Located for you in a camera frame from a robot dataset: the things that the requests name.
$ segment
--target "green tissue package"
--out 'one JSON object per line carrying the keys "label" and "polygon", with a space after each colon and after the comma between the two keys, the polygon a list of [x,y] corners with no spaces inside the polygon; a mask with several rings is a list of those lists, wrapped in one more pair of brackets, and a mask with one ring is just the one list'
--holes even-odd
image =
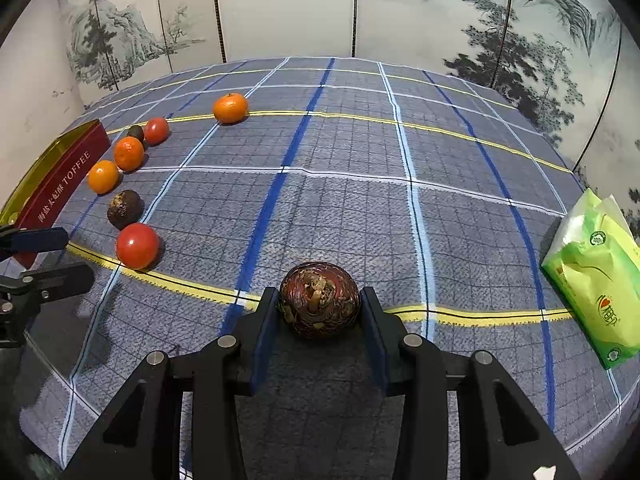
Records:
{"label": "green tissue package", "polygon": [[640,350],[640,248],[612,196],[584,192],[562,219],[542,268],[606,369]]}

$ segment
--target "black vertical line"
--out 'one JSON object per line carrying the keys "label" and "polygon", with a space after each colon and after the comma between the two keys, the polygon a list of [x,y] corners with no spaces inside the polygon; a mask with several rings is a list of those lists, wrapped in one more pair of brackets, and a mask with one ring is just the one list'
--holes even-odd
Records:
{"label": "black vertical line", "polygon": [[218,40],[220,41],[220,55],[222,62],[226,63],[225,39],[222,37],[222,22],[220,22],[220,4],[218,0],[213,0],[213,7],[216,11],[216,21],[218,22]]}
{"label": "black vertical line", "polygon": [[107,58],[107,64],[109,65],[109,72],[111,72],[111,77],[113,77],[113,83],[116,86],[116,90],[119,91],[118,81],[116,80],[116,75],[113,72],[113,66],[111,66],[111,59],[109,58],[109,54],[106,52],[106,44],[104,43],[104,37],[102,36],[102,24],[100,23],[100,15],[98,14],[98,0],[94,0],[95,7],[95,19],[98,21],[98,34],[100,35],[100,42],[102,43],[102,49],[104,52],[104,57]]}
{"label": "black vertical line", "polygon": [[162,29],[162,39],[164,40],[164,53],[169,61],[169,70],[174,73],[174,67],[171,65],[171,56],[169,56],[169,46],[166,44],[166,35],[164,34],[164,22],[162,21],[162,7],[160,6],[160,0],[158,0],[158,14],[160,14],[160,28]]}
{"label": "black vertical line", "polygon": [[504,39],[507,37],[507,28],[509,27],[509,19],[511,17],[511,0],[507,0],[507,16],[504,20],[504,28],[502,30],[502,40],[500,41],[500,50],[498,50],[498,57],[495,59],[494,74],[491,76],[491,88],[494,87],[495,78],[498,75],[498,67],[500,66],[500,60],[502,59],[502,50],[504,49]]}
{"label": "black vertical line", "polygon": [[353,0],[353,35],[351,36],[351,57],[356,57],[356,26],[358,23],[358,0]]}
{"label": "black vertical line", "polygon": [[580,166],[582,158],[584,157],[584,154],[587,152],[587,148],[591,144],[591,141],[593,140],[593,136],[596,134],[598,126],[600,126],[600,121],[602,120],[602,117],[604,115],[604,111],[607,109],[607,103],[609,102],[609,97],[611,96],[611,91],[613,90],[613,83],[615,83],[616,75],[618,74],[618,63],[620,62],[620,50],[621,49],[622,49],[622,21],[620,21],[620,38],[618,40],[618,53],[616,54],[616,64],[613,67],[613,76],[611,77],[611,84],[609,85],[609,91],[607,91],[607,96],[604,98],[604,104],[602,105],[602,110],[600,111],[600,115],[598,117],[598,120],[596,121],[596,124],[593,127],[593,131],[591,132],[589,140],[587,140],[587,143],[584,145],[584,149],[582,150],[582,153],[580,154],[580,157],[578,157],[578,162],[575,163],[573,171],[577,170],[578,166]]}

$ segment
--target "silver bolt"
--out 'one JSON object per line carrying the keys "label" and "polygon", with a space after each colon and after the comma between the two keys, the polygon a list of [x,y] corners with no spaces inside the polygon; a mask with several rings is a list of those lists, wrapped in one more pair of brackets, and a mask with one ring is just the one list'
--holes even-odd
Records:
{"label": "silver bolt", "polygon": [[491,357],[491,354],[489,354],[489,352],[485,352],[484,350],[481,350],[478,353],[476,353],[476,361],[478,361],[481,365],[491,364],[491,361],[493,360],[494,358]]}
{"label": "silver bolt", "polygon": [[149,352],[146,356],[146,362],[152,366],[159,365],[164,360],[164,354],[159,350]]}
{"label": "silver bolt", "polygon": [[402,338],[404,344],[407,346],[418,347],[422,344],[422,338],[417,334],[407,334]]}
{"label": "silver bolt", "polygon": [[223,335],[218,339],[218,346],[220,348],[231,348],[236,344],[237,339],[232,335]]}

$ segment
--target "red tomato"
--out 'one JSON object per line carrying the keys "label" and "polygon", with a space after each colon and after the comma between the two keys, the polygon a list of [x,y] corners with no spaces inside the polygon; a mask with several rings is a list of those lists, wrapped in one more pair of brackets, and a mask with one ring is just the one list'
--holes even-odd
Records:
{"label": "red tomato", "polygon": [[116,254],[129,269],[148,267],[158,255],[160,238],[148,225],[135,223],[126,226],[116,240]]}
{"label": "red tomato", "polygon": [[152,146],[160,144],[169,136],[169,123],[164,117],[151,119],[145,126],[145,140]]}

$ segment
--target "mangosteen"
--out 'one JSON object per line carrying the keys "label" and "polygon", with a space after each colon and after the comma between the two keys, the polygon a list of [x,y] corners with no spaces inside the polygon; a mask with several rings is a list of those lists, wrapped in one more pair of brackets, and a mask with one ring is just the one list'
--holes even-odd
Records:
{"label": "mangosteen", "polygon": [[343,268],[307,262],[295,266],[282,280],[278,307],[296,333],[324,339],[354,323],[360,313],[360,295]]}
{"label": "mangosteen", "polygon": [[130,126],[129,129],[127,130],[127,137],[135,137],[137,140],[142,142],[142,146],[144,146],[146,150],[145,131],[142,129],[142,126],[140,126],[139,124],[134,124],[133,126]]}
{"label": "mangosteen", "polygon": [[116,229],[123,230],[138,221],[143,209],[140,195],[131,189],[125,189],[111,199],[107,218]]}

